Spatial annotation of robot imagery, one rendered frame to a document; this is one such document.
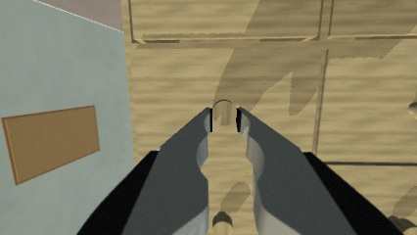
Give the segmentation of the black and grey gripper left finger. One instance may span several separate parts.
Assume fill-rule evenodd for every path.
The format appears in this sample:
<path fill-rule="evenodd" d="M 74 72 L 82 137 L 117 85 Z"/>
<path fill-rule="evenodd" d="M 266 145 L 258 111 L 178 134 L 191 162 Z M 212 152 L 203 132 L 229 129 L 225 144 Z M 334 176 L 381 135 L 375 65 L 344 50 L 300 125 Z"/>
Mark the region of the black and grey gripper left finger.
<path fill-rule="evenodd" d="M 207 107 L 150 151 L 76 235 L 207 235 L 209 182 L 200 169 L 211 132 Z"/>

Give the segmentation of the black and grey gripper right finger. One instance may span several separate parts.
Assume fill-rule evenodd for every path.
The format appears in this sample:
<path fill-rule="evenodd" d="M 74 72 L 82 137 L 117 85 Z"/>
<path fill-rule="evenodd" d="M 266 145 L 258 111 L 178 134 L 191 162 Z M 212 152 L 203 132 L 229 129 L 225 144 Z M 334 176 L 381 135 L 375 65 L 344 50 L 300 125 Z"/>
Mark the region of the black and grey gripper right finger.
<path fill-rule="evenodd" d="M 236 109 L 237 130 L 253 165 L 258 235 L 404 235 L 314 154 Z"/>

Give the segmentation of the wooden drawer front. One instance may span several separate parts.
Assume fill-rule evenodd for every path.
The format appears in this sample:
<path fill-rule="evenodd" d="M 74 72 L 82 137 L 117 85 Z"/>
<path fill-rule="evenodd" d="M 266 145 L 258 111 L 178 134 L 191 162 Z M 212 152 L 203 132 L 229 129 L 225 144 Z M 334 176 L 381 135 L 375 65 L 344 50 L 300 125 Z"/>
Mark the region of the wooden drawer front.
<path fill-rule="evenodd" d="M 404 235 L 417 235 L 417 173 L 335 172 Z"/>
<path fill-rule="evenodd" d="M 203 165 L 251 165 L 239 107 L 311 152 L 322 48 L 129 49 L 139 163 L 207 107 Z"/>
<path fill-rule="evenodd" d="M 332 0 L 328 40 L 417 38 L 407 35 L 417 35 L 417 0 Z"/>
<path fill-rule="evenodd" d="M 201 169 L 208 180 L 207 235 L 258 235 L 252 170 Z"/>
<path fill-rule="evenodd" d="M 417 47 L 326 49 L 315 156 L 417 163 Z"/>
<path fill-rule="evenodd" d="M 307 41 L 318 36 L 321 0 L 130 0 L 130 5 L 133 39 L 140 43 Z"/>

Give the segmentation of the wooden chest of drawers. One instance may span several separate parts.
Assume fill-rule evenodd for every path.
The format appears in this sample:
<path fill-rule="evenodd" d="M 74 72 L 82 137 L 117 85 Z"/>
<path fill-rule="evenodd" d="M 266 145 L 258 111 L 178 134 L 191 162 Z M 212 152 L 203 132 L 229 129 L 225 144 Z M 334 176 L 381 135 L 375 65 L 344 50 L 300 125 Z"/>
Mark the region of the wooden chest of drawers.
<path fill-rule="evenodd" d="M 275 48 L 275 47 L 323 47 L 313 142 L 311 153 L 315 155 L 326 49 L 339 48 L 393 48 L 417 47 L 416 39 L 370 39 L 370 40 L 328 40 L 332 0 L 321 0 L 318 36 L 307 41 L 262 41 L 262 42 L 193 42 L 193 43 L 140 43 L 133 39 L 130 0 L 120 0 L 128 93 L 131 115 L 132 139 L 135 166 L 139 164 L 134 99 L 129 49 L 203 49 L 203 48 Z M 324 162 L 333 171 L 351 172 L 408 172 L 417 173 L 417 163 L 367 163 L 367 162 Z M 253 170 L 252 164 L 203 164 L 201 169 Z"/>

